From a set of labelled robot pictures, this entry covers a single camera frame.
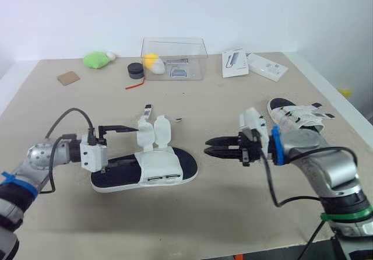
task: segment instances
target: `wire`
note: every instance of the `wire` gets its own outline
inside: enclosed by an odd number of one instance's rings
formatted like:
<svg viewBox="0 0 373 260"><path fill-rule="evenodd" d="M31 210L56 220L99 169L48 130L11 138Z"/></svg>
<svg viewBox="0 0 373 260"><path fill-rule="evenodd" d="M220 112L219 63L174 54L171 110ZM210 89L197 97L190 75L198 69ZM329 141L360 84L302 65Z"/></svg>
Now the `wire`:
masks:
<svg viewBox="0 0 373 260"><path fill-rule="evenodd" d="M274 203L274 205L276 207L280 208L283 205L285 205L285 204L287 204L289 202L292 202L292 201L296 201L296 200L314 200L314 201L320 201L320 199L317 198L317 197L312 197L312 196L296 196L296 197L285 199L282 202L278 203L277 198L276 198L275 188L273 187L272 175L271 175L270 168L269 168L269 165L268 165L268 160L267 160L266 156L264 155L264 152L263 152L262 149L260 149L260 153L261 153L261 158L262 158L262 160L264 162L264 166L265 166L266 173L267 173L267 182L268 182L268 186L269 186L269 192L270 192L270 195L272 197L272 201L273 201L273 203Z"/></svg>
<svg viewBox="0 0 373 260"><path fill-rule="evenodd" d="M129 87L126 87L125 90L129 90L129 89L132 89L132 88L135 88L135 87L139 87L139 86L143 85L144 82L145 82L145 78L142 78L141 83L136 84L136 85L132 85L132 86L129 86Z"/></svg>
<svg viewBox="0 0 373 260"><path fill-rule="evenodd" d="M314 150L307 151L307 152L301 153L299 155L296 155L296 156L290 158L288 162L290 163L292 161L298 160L300 158L303 158L303 157L311 155L311 154L324 152L324 151L330 151L330 150L344 150L344 151L349 152L352 155L354 163L357 167L357 156L356 156L355 152L353 152L351 149L349 149L347 147L344 147L344 146L328 146L328 147L323 147L323 148L319 148L319 149L314 149Z"/></svg>
<svg viewBox="0 0 373 260"><path fill-rule="evenodd" d="M48 177L49 181L51 183L52 190L48 191L41 191L40 194L49 194L56 191L56 187L54 185L54 178L53 178L53 161L54 161L54 154L56 153L57 146L59 142L62 140L62 137L60 136L54 143L51 151L51 157L49 158L49 169L48 169Z"/></svg>
<svg viewBox="0 0 373 260"><path fill-rule="evenodd" d="M306 250L308 249L308 247L312 244L312 242L314 241L315 237L317 236L317 234L319 233L319 231L321 230L322 226L325 224L325 221L324 220L321 220L319 226L317 226L316 230L314 231L314 233L312 234L311 238L309 238L307 244L305 245L305 247L303 248L302 250L302 253L299 255L298 259L297 260L300 260L303 255L305 254Z"/></svg>
<svg viewBox="0 0 373 260"><path fill-rule="evenodd" d="M92 121L91 119L89 119L88 115L80 110L79 108L70 108L68 110L66 110L57 120L56 122L54 122L54 124L52 125L52 127L49 129L48 133L46 134L45 138L48 139L50 137L50 135L52 134L53 130L56 128L56 126L61 122L61 120L66 116L68 115L69 113L71 113L72 111L77 111L79 113L81 113L84 118L87 120L87 123L88 123L88 126L89 126L89 131L91 131L91 133L93 133L94 131L94 128L93 128L93 125L92 125Z"/></svg>

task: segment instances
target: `blue cable tie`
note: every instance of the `blue cable tie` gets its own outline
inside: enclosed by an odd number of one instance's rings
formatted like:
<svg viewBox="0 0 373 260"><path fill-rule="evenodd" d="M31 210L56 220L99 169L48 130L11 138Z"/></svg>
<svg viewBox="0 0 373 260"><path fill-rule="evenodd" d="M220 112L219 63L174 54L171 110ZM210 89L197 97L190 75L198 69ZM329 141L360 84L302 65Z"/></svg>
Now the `blue cable tie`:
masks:
<svg viewBox="0 0 373 260"><path fill-rule="evenodd" d="M29 183L27 183L23 180L16 179L16 176L14 174L8 174L6 171L3 171L2 175L5 177L5 180L2 183L0 183L0 185L13 183L13 184L16 184L18 186L21 186L21 187L29 190L35 198L37 197L38 191L31 184L29 184Z"/></svg>
<svg viewBox="0 0 373 260"><path fill-rule="evenodd" d="M284 164L284 150L282 149L280 139L280 126L275 125L272 129L273 140L275 140L276 154L277 154L277 165L281 166Z"/></svg>

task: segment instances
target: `white sandal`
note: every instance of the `white sandal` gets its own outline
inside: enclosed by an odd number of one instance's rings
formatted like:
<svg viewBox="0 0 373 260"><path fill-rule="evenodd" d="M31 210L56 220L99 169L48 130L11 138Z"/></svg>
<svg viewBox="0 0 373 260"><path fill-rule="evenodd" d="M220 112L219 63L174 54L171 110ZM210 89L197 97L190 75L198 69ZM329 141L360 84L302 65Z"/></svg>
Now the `white sandal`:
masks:
<svg viewBox="0 0 373 260"><path fill-rule="evenodd" d="M147 106L138 121L137 139L143 151L111 159L105 172L92 173L92 187L97 192L178 185L197 176L196 160L188 152L168 146L171 140L169 118L158 116L153 127L147 122L149 110L151 107Z"/></svg>
<svg viewBox="0 0 373 260"><path fill-rule="evenodd" d="M324 128L321 121L335 117L329 113L315 112L321 106L319 103L310 106L297 106L289 100L275 98L268 102L267 110L271 119L279 124L281 129L308 128L321 132Z"/></svg>

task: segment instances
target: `beige tabletop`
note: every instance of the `beige tabletop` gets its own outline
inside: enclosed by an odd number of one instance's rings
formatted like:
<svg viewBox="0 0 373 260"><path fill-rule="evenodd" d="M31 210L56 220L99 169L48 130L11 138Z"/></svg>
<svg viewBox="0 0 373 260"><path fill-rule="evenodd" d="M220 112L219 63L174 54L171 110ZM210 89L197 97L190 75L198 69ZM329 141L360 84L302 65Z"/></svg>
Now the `beige tabletop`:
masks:
<svg viewBox="0 0 373 260"><path fill-rule="evenodd" d="M202 259L303 244L319 223L322 207L296 201L281 209L272 204L264 166L243 167L203 153L205 141L239 131L239 114L255 107L267 115L273 97L297 104L319 102L336 119L324 121L323 135L331 145L356 151L365 193L373 197L373 154L327 99L281 53L261 54L289 67L273 82L255 73L223 79L221 58L209 57L203 81L136 83L126 66L136 58L119 58L102 69L88 69L81 59L39 62L0 118L1 170L12 171L27 149L42 139L50 125L70 107L88 113L95 126L136 126L145 104L150 117L182 117L173 125L172 146L190 152L199 164L195 180L179 186L96 193L90 173L79 164L55 170L57 191L40 195L17 231L17 259ZM75 71L81 80L62 86L56 76ZM85 133L79 114L66 117L54 132ZM134 133L108 133L110 157L140 150ZM273 167L279 200L315 195L294 165ZM317 239L332 235L328 226Z"/></svg>

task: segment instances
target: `green cable tie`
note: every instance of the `green cable tie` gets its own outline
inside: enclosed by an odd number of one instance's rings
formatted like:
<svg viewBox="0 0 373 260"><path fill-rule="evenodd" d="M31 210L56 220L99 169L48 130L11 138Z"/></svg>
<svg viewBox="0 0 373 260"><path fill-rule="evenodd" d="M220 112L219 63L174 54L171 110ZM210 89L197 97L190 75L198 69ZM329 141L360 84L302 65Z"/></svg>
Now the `green cable tie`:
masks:
<svg viewBox="0 0 373 260"><path fill-rule="evenodd" d="M346 213L344 215L329 215L325 212L321 213L321 219L324 221L329 220L353 220L362 217L366 217L373 212L373 206L368 206L367 208L354 213Z"/></svg>

